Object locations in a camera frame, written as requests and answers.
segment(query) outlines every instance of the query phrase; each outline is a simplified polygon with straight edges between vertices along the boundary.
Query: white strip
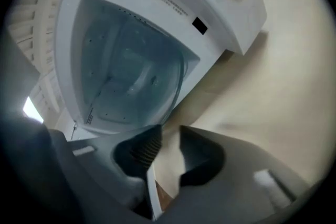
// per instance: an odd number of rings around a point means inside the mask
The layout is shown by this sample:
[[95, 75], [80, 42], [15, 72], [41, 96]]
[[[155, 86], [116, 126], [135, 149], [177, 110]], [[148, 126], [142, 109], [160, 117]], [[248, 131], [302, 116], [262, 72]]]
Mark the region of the white strip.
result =
[[149, 192], [149, 198], [151, 200], [152, 210], [153, 210], [153, 220], [157, 220], [160, 215], [162, 215], [162, 209], [160, 205], [160, 200], [158, 196], [158, 191], [155, 183], [155, 171], [154, 171], [154, 162], [147, 171], [147, 186]]
[[285, 208], [291, 204], [290, 199], [282, 191], [268, 170], [255, 172], [254, 180], [265, 191], [276, 210]]
[[93, 146], [86, 146], [86, 147], [80, 148], [79, 150], [72, 151], [72, 153], [74, 154], [74, 156], [80, 156], [80, 155], [87, 154], [92, 151], [95, 151]]
[[23, 107], [23, 111], [26, 113], [26, 115], [29, 118], [37, 120], [40, 123], [43, 123], [43, 118], [38, 113], [37, 109], [34, 107], [34, 104], [33, 104], [33, 102], [31, 101], [31, 99], [29, 97], [27, 98], [26, 103], [25, 103], [25, 105]]

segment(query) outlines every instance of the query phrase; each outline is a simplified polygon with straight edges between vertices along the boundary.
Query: gray plastic object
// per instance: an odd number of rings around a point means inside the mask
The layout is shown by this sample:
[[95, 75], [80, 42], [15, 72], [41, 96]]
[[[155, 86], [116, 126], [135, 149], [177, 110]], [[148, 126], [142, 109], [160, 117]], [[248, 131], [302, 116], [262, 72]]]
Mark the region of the gray plastic object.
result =
[[[95, 205], [89, 205], [90, 202], [86, 205], [91, 208], [90, 213], [97, 217], [95, 223], [108, 223], [112, 217], [117, 223], [150, 223], [134, 212], [125, 210], [132, 208], [134, 202], [139, 202], [139, 195], [144, 195], [143, 185], [140, 186], [139, 181], [138, 189], [142, 191], [137, 192], [137, 188], [129, 188], [131, 185], [127, 180], [124, 182], [118, 180], [118, 173], [119, 175], [123, 173], [116, 170], [117, 166], [112, 157], [113, 149], [118, 143], [132, 139], [144, 130], [148, 129], [121, 133], [118, 137], [107, 136], [68, 143], [71, 150], [87, 145], [95, 148], [95, 152], [84, 154], [82, 158], [71, 157], [73, 162], [77, 159], [81, 163], [83, 169], [93, 179], [91, 183], [86, 182], [87, 179], [78, 174], [75, 163], [71, 164], [74, 165], [73, 168], [64, 169], [67, 171], [65, 175], [70, 187], [78, 196], [80, 204], [84, 206], [83, 203], [87, 199], [95, 200]], [[261, 148], [238, 139], [183, 126], [181, 151], [185, 156], [187, 171], [181, 176], [180, 193], [157, 220], [158, 223], [256, 223], [266, 219], [268, 221], [276, 219], [276, 222], [268, 223], [278, 223], [290, 217], [289, 208], [292, 206], [298, 208], [297, 202], [309, 189], [307, 184], [283, 163]], [[68, 166], [69, 162], [64, 153], [59, 149], [57, 152], [58, 158], [63, 159], [60, 162], [61, 166]], [[115, 167], [114, 172], [110, 168], [111, 165]], [[103, 176], [99, 171], [101, 166], [109, 169], [110, 176], [115, 178], [100, 180], [99, 177]], [[255, 181], [255, 173], [261, 170], [271, 172], [278, 188], [291, 201], [289, 206], [277, 208], [269, 193]], [[79, 181], [83, 184], [82, 187], [76, 184]], [[89, 191], [92, 193], [90, 198], [86, 196], [87, 191], [93, 187], [91, 184], [95, 187]], [[123, 194], [129, 197], [130, 202], [123, 202]], [[110, 197], [109, 199], [112, 197], [113, 199], [106, 200], [107, 197], [104, 198], [106, 195]]]
[[116, 132], [162, 124], [183, 81], [183, 45], [112, 3], [82, 0], [81, 13], [90, 17], [81, 51], [85, 123]]
[[[148, 137], [156, 135], [158, 127], [68, 143], [62, 133], [48, 132], [30, 119], [2, 120], [2, 124], [4, 154], [17, 176], [55, 212], [82, 218], [84, 223], [152, 222], [130, 210], [139, 202], [138, 195], [144, 197], [146, 191], [137, 191], [143, 189], [141, 184], [140, 188], [133, 188], [125, 180], [127, 176], [116, 166], [113, 152], [123, 141], [134, 141], [145, 133]], [[280, 223], [308, 199], [306, 183], [253, 144], [191, 127], [182, 127], [181, 136], [182, 154], [188, 155], [188, 171], [182, 175], [185, 178], [181, 178], [184, 184], [179, 195], [157, 220], [160, 224]], [[86, 160], [73, 154], [82, 146], [94, 148], [94, 152], [83, 155]], [[254, 180], [255, 172], [265, 169], [272, 171], [283, 192], [290, 194], [291, 204], [286, 208], [275, 208], [268, 193]], [[207, 178], [206, 170], [212, 171]], [[204, 181], [197, 179], [202, 173]], [[124, 195], [129, 199], [123, 201]]]

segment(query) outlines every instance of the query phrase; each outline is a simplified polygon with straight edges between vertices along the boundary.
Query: washing machine lid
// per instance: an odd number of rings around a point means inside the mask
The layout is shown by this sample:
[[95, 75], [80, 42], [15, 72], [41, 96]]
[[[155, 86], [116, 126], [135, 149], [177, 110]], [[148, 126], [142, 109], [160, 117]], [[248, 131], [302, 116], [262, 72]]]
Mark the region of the washing machine lid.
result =
[[122, 132], [163, 124], [183, 80], [182, 45], [144, 18], [103, 0], [81, 0], [77, 30], [83, 16], [90, 24], [75, 39], [82, 40], [85, 125]]

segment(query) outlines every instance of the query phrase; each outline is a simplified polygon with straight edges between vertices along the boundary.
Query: white washing machine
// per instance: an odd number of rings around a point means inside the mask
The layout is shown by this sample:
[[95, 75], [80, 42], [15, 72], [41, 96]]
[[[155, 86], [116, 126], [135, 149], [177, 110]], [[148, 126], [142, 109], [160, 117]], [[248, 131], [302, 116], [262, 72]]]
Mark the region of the white washing machine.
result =
[[265, 20], [263, 0], [61, 0], [66, 107], [97, 133], [162, 124], [224, 50], [248, 50]]

